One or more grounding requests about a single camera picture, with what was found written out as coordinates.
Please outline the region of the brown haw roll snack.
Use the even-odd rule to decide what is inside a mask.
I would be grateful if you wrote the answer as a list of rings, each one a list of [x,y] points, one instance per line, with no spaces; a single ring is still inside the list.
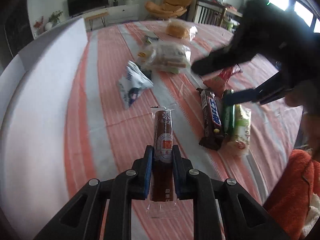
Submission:
[[[154,122],[152,175],[150,202],[147,215],[151,219],[173,219],[180,213],[174,196],[171,109],[164,106],[152,108]]]

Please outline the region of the red snack packet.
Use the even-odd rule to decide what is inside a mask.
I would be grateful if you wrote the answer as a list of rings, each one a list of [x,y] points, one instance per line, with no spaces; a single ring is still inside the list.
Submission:
[[[226,84],[229,81],[230,77],[238,73],[242,73],[242,69],[240,66],[235,65],[232,67],[228,67],[221,70],[219,75],[204,80],[203,84],[206,87],[210,88],[217,97],[222,98],[222,95],[226,90]]]

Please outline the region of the dark wooden chair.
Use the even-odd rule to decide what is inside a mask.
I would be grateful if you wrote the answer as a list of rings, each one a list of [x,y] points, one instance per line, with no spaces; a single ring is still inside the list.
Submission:
[[[208,0],[196,0],[194,22],[199,24],[222,26],[227,8]]]

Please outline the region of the clear bag of biscuits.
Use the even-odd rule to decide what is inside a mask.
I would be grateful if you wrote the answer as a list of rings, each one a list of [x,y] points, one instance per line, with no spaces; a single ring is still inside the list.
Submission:
[[[156,41],[139,51],[136,62],[142,69],[178,74],[191,67],[191,49],[175,42]]]

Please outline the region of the green snack stick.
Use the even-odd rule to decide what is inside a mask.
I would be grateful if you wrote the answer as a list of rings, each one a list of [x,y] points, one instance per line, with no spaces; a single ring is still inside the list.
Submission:
[[[234,90],[227,89],[223,92],[222,101],[223,101],[223,130],[225,133],[225,137],[230,137],[233,133],[234,126],[235,126],[235,105],[227,105],[225,97],[228,94],[234,93]]]

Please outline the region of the orange lounge chair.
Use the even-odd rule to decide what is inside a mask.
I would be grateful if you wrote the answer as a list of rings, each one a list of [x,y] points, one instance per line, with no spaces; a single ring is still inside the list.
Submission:
[[[145,9],[148,13],[162,20],[170,18],[179,18],[185,14],[193,0],[163,0],[161,5],[147,1]]]

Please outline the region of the small green white packet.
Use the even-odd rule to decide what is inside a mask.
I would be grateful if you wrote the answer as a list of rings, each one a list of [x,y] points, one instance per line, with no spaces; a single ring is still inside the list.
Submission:
[[[159,37],[158,37],[158,36],[145,35],[145,36],[143,37],[143,44],[144,44],[145,46],[148,46],[148,45],[150,45],[150,44],[153,44],[154,42],[157,42],[157,41],[159,41]]]

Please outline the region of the striped red grey tablecloth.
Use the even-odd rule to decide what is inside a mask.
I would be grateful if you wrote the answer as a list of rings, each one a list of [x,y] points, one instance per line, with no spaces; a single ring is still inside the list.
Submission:
[[[108,180],[129,169],[153,142],[153,106],[172,109],[174,142],[195,168],[208,176],[236,179],[264,203],[281,177],[292,152],[302,116],[283,100],[267,105],[248,103],[252,112],[249,152],[238,156],[199,145],[203,115],[197,91],[203,80],[190,73],[155,73],[153,87],[125,109],[117,82],[127,61],[141,50],[145,35],[172,42],[165,23],[157,21],[112,25],[87,35],[68,100],[65,123],[67,198],[88,180]]]

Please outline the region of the blue white snack bag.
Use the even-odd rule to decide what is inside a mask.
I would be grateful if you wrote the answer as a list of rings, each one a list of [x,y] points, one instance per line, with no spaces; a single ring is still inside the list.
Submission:
[[[130,108],[146,89],[153,87],[153,82],[132,61],[126,65],[126,75],[118,80],[118,88],[125,109]]]

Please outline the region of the white tv cabinet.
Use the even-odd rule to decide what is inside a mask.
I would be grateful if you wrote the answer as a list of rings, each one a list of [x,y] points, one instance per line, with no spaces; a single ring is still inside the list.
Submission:
[[[123,22],[137,21],[139,16],[139,4],[119,5],[116,7],[103,8],[96,11],[85,13],[81,17],[85,20],[85,18],[88,16],[100,14],[106,11],[109,13],[109,15],[105,17],[106,26],[119,24]],[[85,21],[85,24],[86,30],[90,31],[89,22]],[[100,28],[104,28],[101,19],[94,20],[93,30]]]

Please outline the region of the wooden bench stool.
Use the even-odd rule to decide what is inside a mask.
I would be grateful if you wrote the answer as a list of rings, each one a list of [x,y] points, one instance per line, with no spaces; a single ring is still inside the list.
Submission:
[[[100,13],[100,14],[91,15],[91,16],[86,17],[85,21],[89,22],[90,31],[93,30],[93,21],[96,20],[96,19],[101,19],[103,27],[106,27],[105,17],[108,16],[108,15],[109,15],[109,13],[106,11],[106,12],[103,12],[103,13]]]

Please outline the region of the black television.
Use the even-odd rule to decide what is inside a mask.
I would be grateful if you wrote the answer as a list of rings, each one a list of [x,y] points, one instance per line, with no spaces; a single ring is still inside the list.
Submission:
[[[107,7],[109,2],[108,0],[67,0],[67,5],[69,16],[73,17],[92,9]]]

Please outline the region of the white storage box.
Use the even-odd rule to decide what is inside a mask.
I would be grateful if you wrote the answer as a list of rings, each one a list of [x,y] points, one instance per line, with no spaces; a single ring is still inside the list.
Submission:
[[[65,119],[87,42],[84,20],[71,20],[29,43],[1,75],[1,208],[21,239],[68,201]]]

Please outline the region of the red flower plant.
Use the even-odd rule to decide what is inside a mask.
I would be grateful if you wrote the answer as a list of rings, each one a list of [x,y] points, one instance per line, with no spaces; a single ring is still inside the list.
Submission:
[[[44,32],[44,17],[41,16],[38,20],[35,21],[33,28],[35,29],[34,35],[38,37]]]

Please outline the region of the dark tall cabinet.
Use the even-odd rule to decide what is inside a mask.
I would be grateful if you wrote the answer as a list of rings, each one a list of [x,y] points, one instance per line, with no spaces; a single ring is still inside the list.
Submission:
[[[12,57],[34,40],[29,22],[27,0],[20,0],[4,25],[5,38]]]

